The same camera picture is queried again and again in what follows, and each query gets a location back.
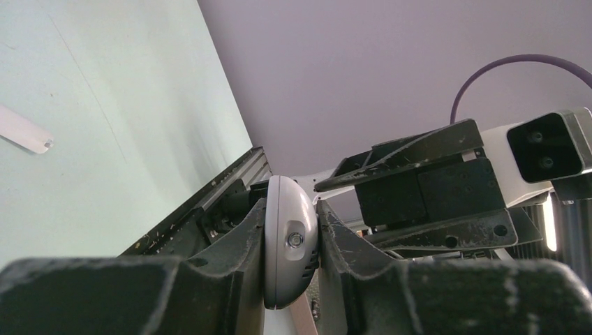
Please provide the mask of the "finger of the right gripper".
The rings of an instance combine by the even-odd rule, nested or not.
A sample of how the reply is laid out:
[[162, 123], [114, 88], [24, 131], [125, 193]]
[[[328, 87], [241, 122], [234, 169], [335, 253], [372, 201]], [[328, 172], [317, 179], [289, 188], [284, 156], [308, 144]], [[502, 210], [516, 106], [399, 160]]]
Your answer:
[[477, 123], [472, 119], [462, 120], [419, 135], [377, 144], [368, 151], [346, 157], [330, 177], [317, 181], [314, 189], [326, 192], [355, 186], [445, 161], [483, 146]]
[[403, 258], [508, 248], [543, 240], [543, 233], [522, 208], [481, 214], [411, 228], [375, 232], [365, 239]]

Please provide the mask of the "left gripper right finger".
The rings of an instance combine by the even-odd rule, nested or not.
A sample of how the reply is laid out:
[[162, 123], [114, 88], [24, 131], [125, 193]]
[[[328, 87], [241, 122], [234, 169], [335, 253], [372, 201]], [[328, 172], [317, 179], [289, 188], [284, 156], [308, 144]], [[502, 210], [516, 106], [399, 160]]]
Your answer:
[[590, 334], [591, 294], [552, 260], [395, 260], [324, 201], [321, 334]]

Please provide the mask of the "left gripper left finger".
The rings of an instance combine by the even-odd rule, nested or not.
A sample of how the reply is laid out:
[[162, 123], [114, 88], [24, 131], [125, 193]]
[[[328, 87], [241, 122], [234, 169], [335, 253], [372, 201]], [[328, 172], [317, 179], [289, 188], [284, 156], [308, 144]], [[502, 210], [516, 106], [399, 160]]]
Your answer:
[[261, 334], [259, 200], [191, 258], [29, 258], [1, 271], [2, 334]]

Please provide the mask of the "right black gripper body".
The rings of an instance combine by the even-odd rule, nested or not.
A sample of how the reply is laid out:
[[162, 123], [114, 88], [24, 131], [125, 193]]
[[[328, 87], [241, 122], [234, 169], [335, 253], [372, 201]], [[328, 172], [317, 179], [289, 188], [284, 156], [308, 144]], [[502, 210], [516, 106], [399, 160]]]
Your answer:
[[355, 187], [364, 223], [406, 228], [505, 208], [487, 158], [450, 161]]

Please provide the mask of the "white remote control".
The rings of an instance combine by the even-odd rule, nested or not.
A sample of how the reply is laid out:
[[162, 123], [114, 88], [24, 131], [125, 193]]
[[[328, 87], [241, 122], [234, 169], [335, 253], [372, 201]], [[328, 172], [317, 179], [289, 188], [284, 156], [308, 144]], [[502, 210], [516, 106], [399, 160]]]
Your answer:
[[305, 291], [319, 266], [318, 217], [311, 198], [290, 177], [269, 179], [264, 238], [265, 308], [286, 308], [296, 334], [317, 334]]

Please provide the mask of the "white battery cover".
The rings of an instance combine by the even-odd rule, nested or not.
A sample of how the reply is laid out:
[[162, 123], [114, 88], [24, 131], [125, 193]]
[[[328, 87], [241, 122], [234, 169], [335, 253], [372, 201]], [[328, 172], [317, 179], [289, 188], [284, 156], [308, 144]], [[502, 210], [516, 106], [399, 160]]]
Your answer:
[[54, 136], [34, 122], [1, 105], [1, 137], [35, 154], [54, 146]]

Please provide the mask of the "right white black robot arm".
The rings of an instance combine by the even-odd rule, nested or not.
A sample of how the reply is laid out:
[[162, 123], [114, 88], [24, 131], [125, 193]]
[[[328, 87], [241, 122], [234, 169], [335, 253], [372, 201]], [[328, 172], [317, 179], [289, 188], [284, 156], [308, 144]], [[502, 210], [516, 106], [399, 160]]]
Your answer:
[[367, 241], [403, 258], [542, 239], [531, 218], [535, 197], [503, 199], [501, 173], [472, 119], [374, 145], [295, 180], [313, 201], [355, 191]]

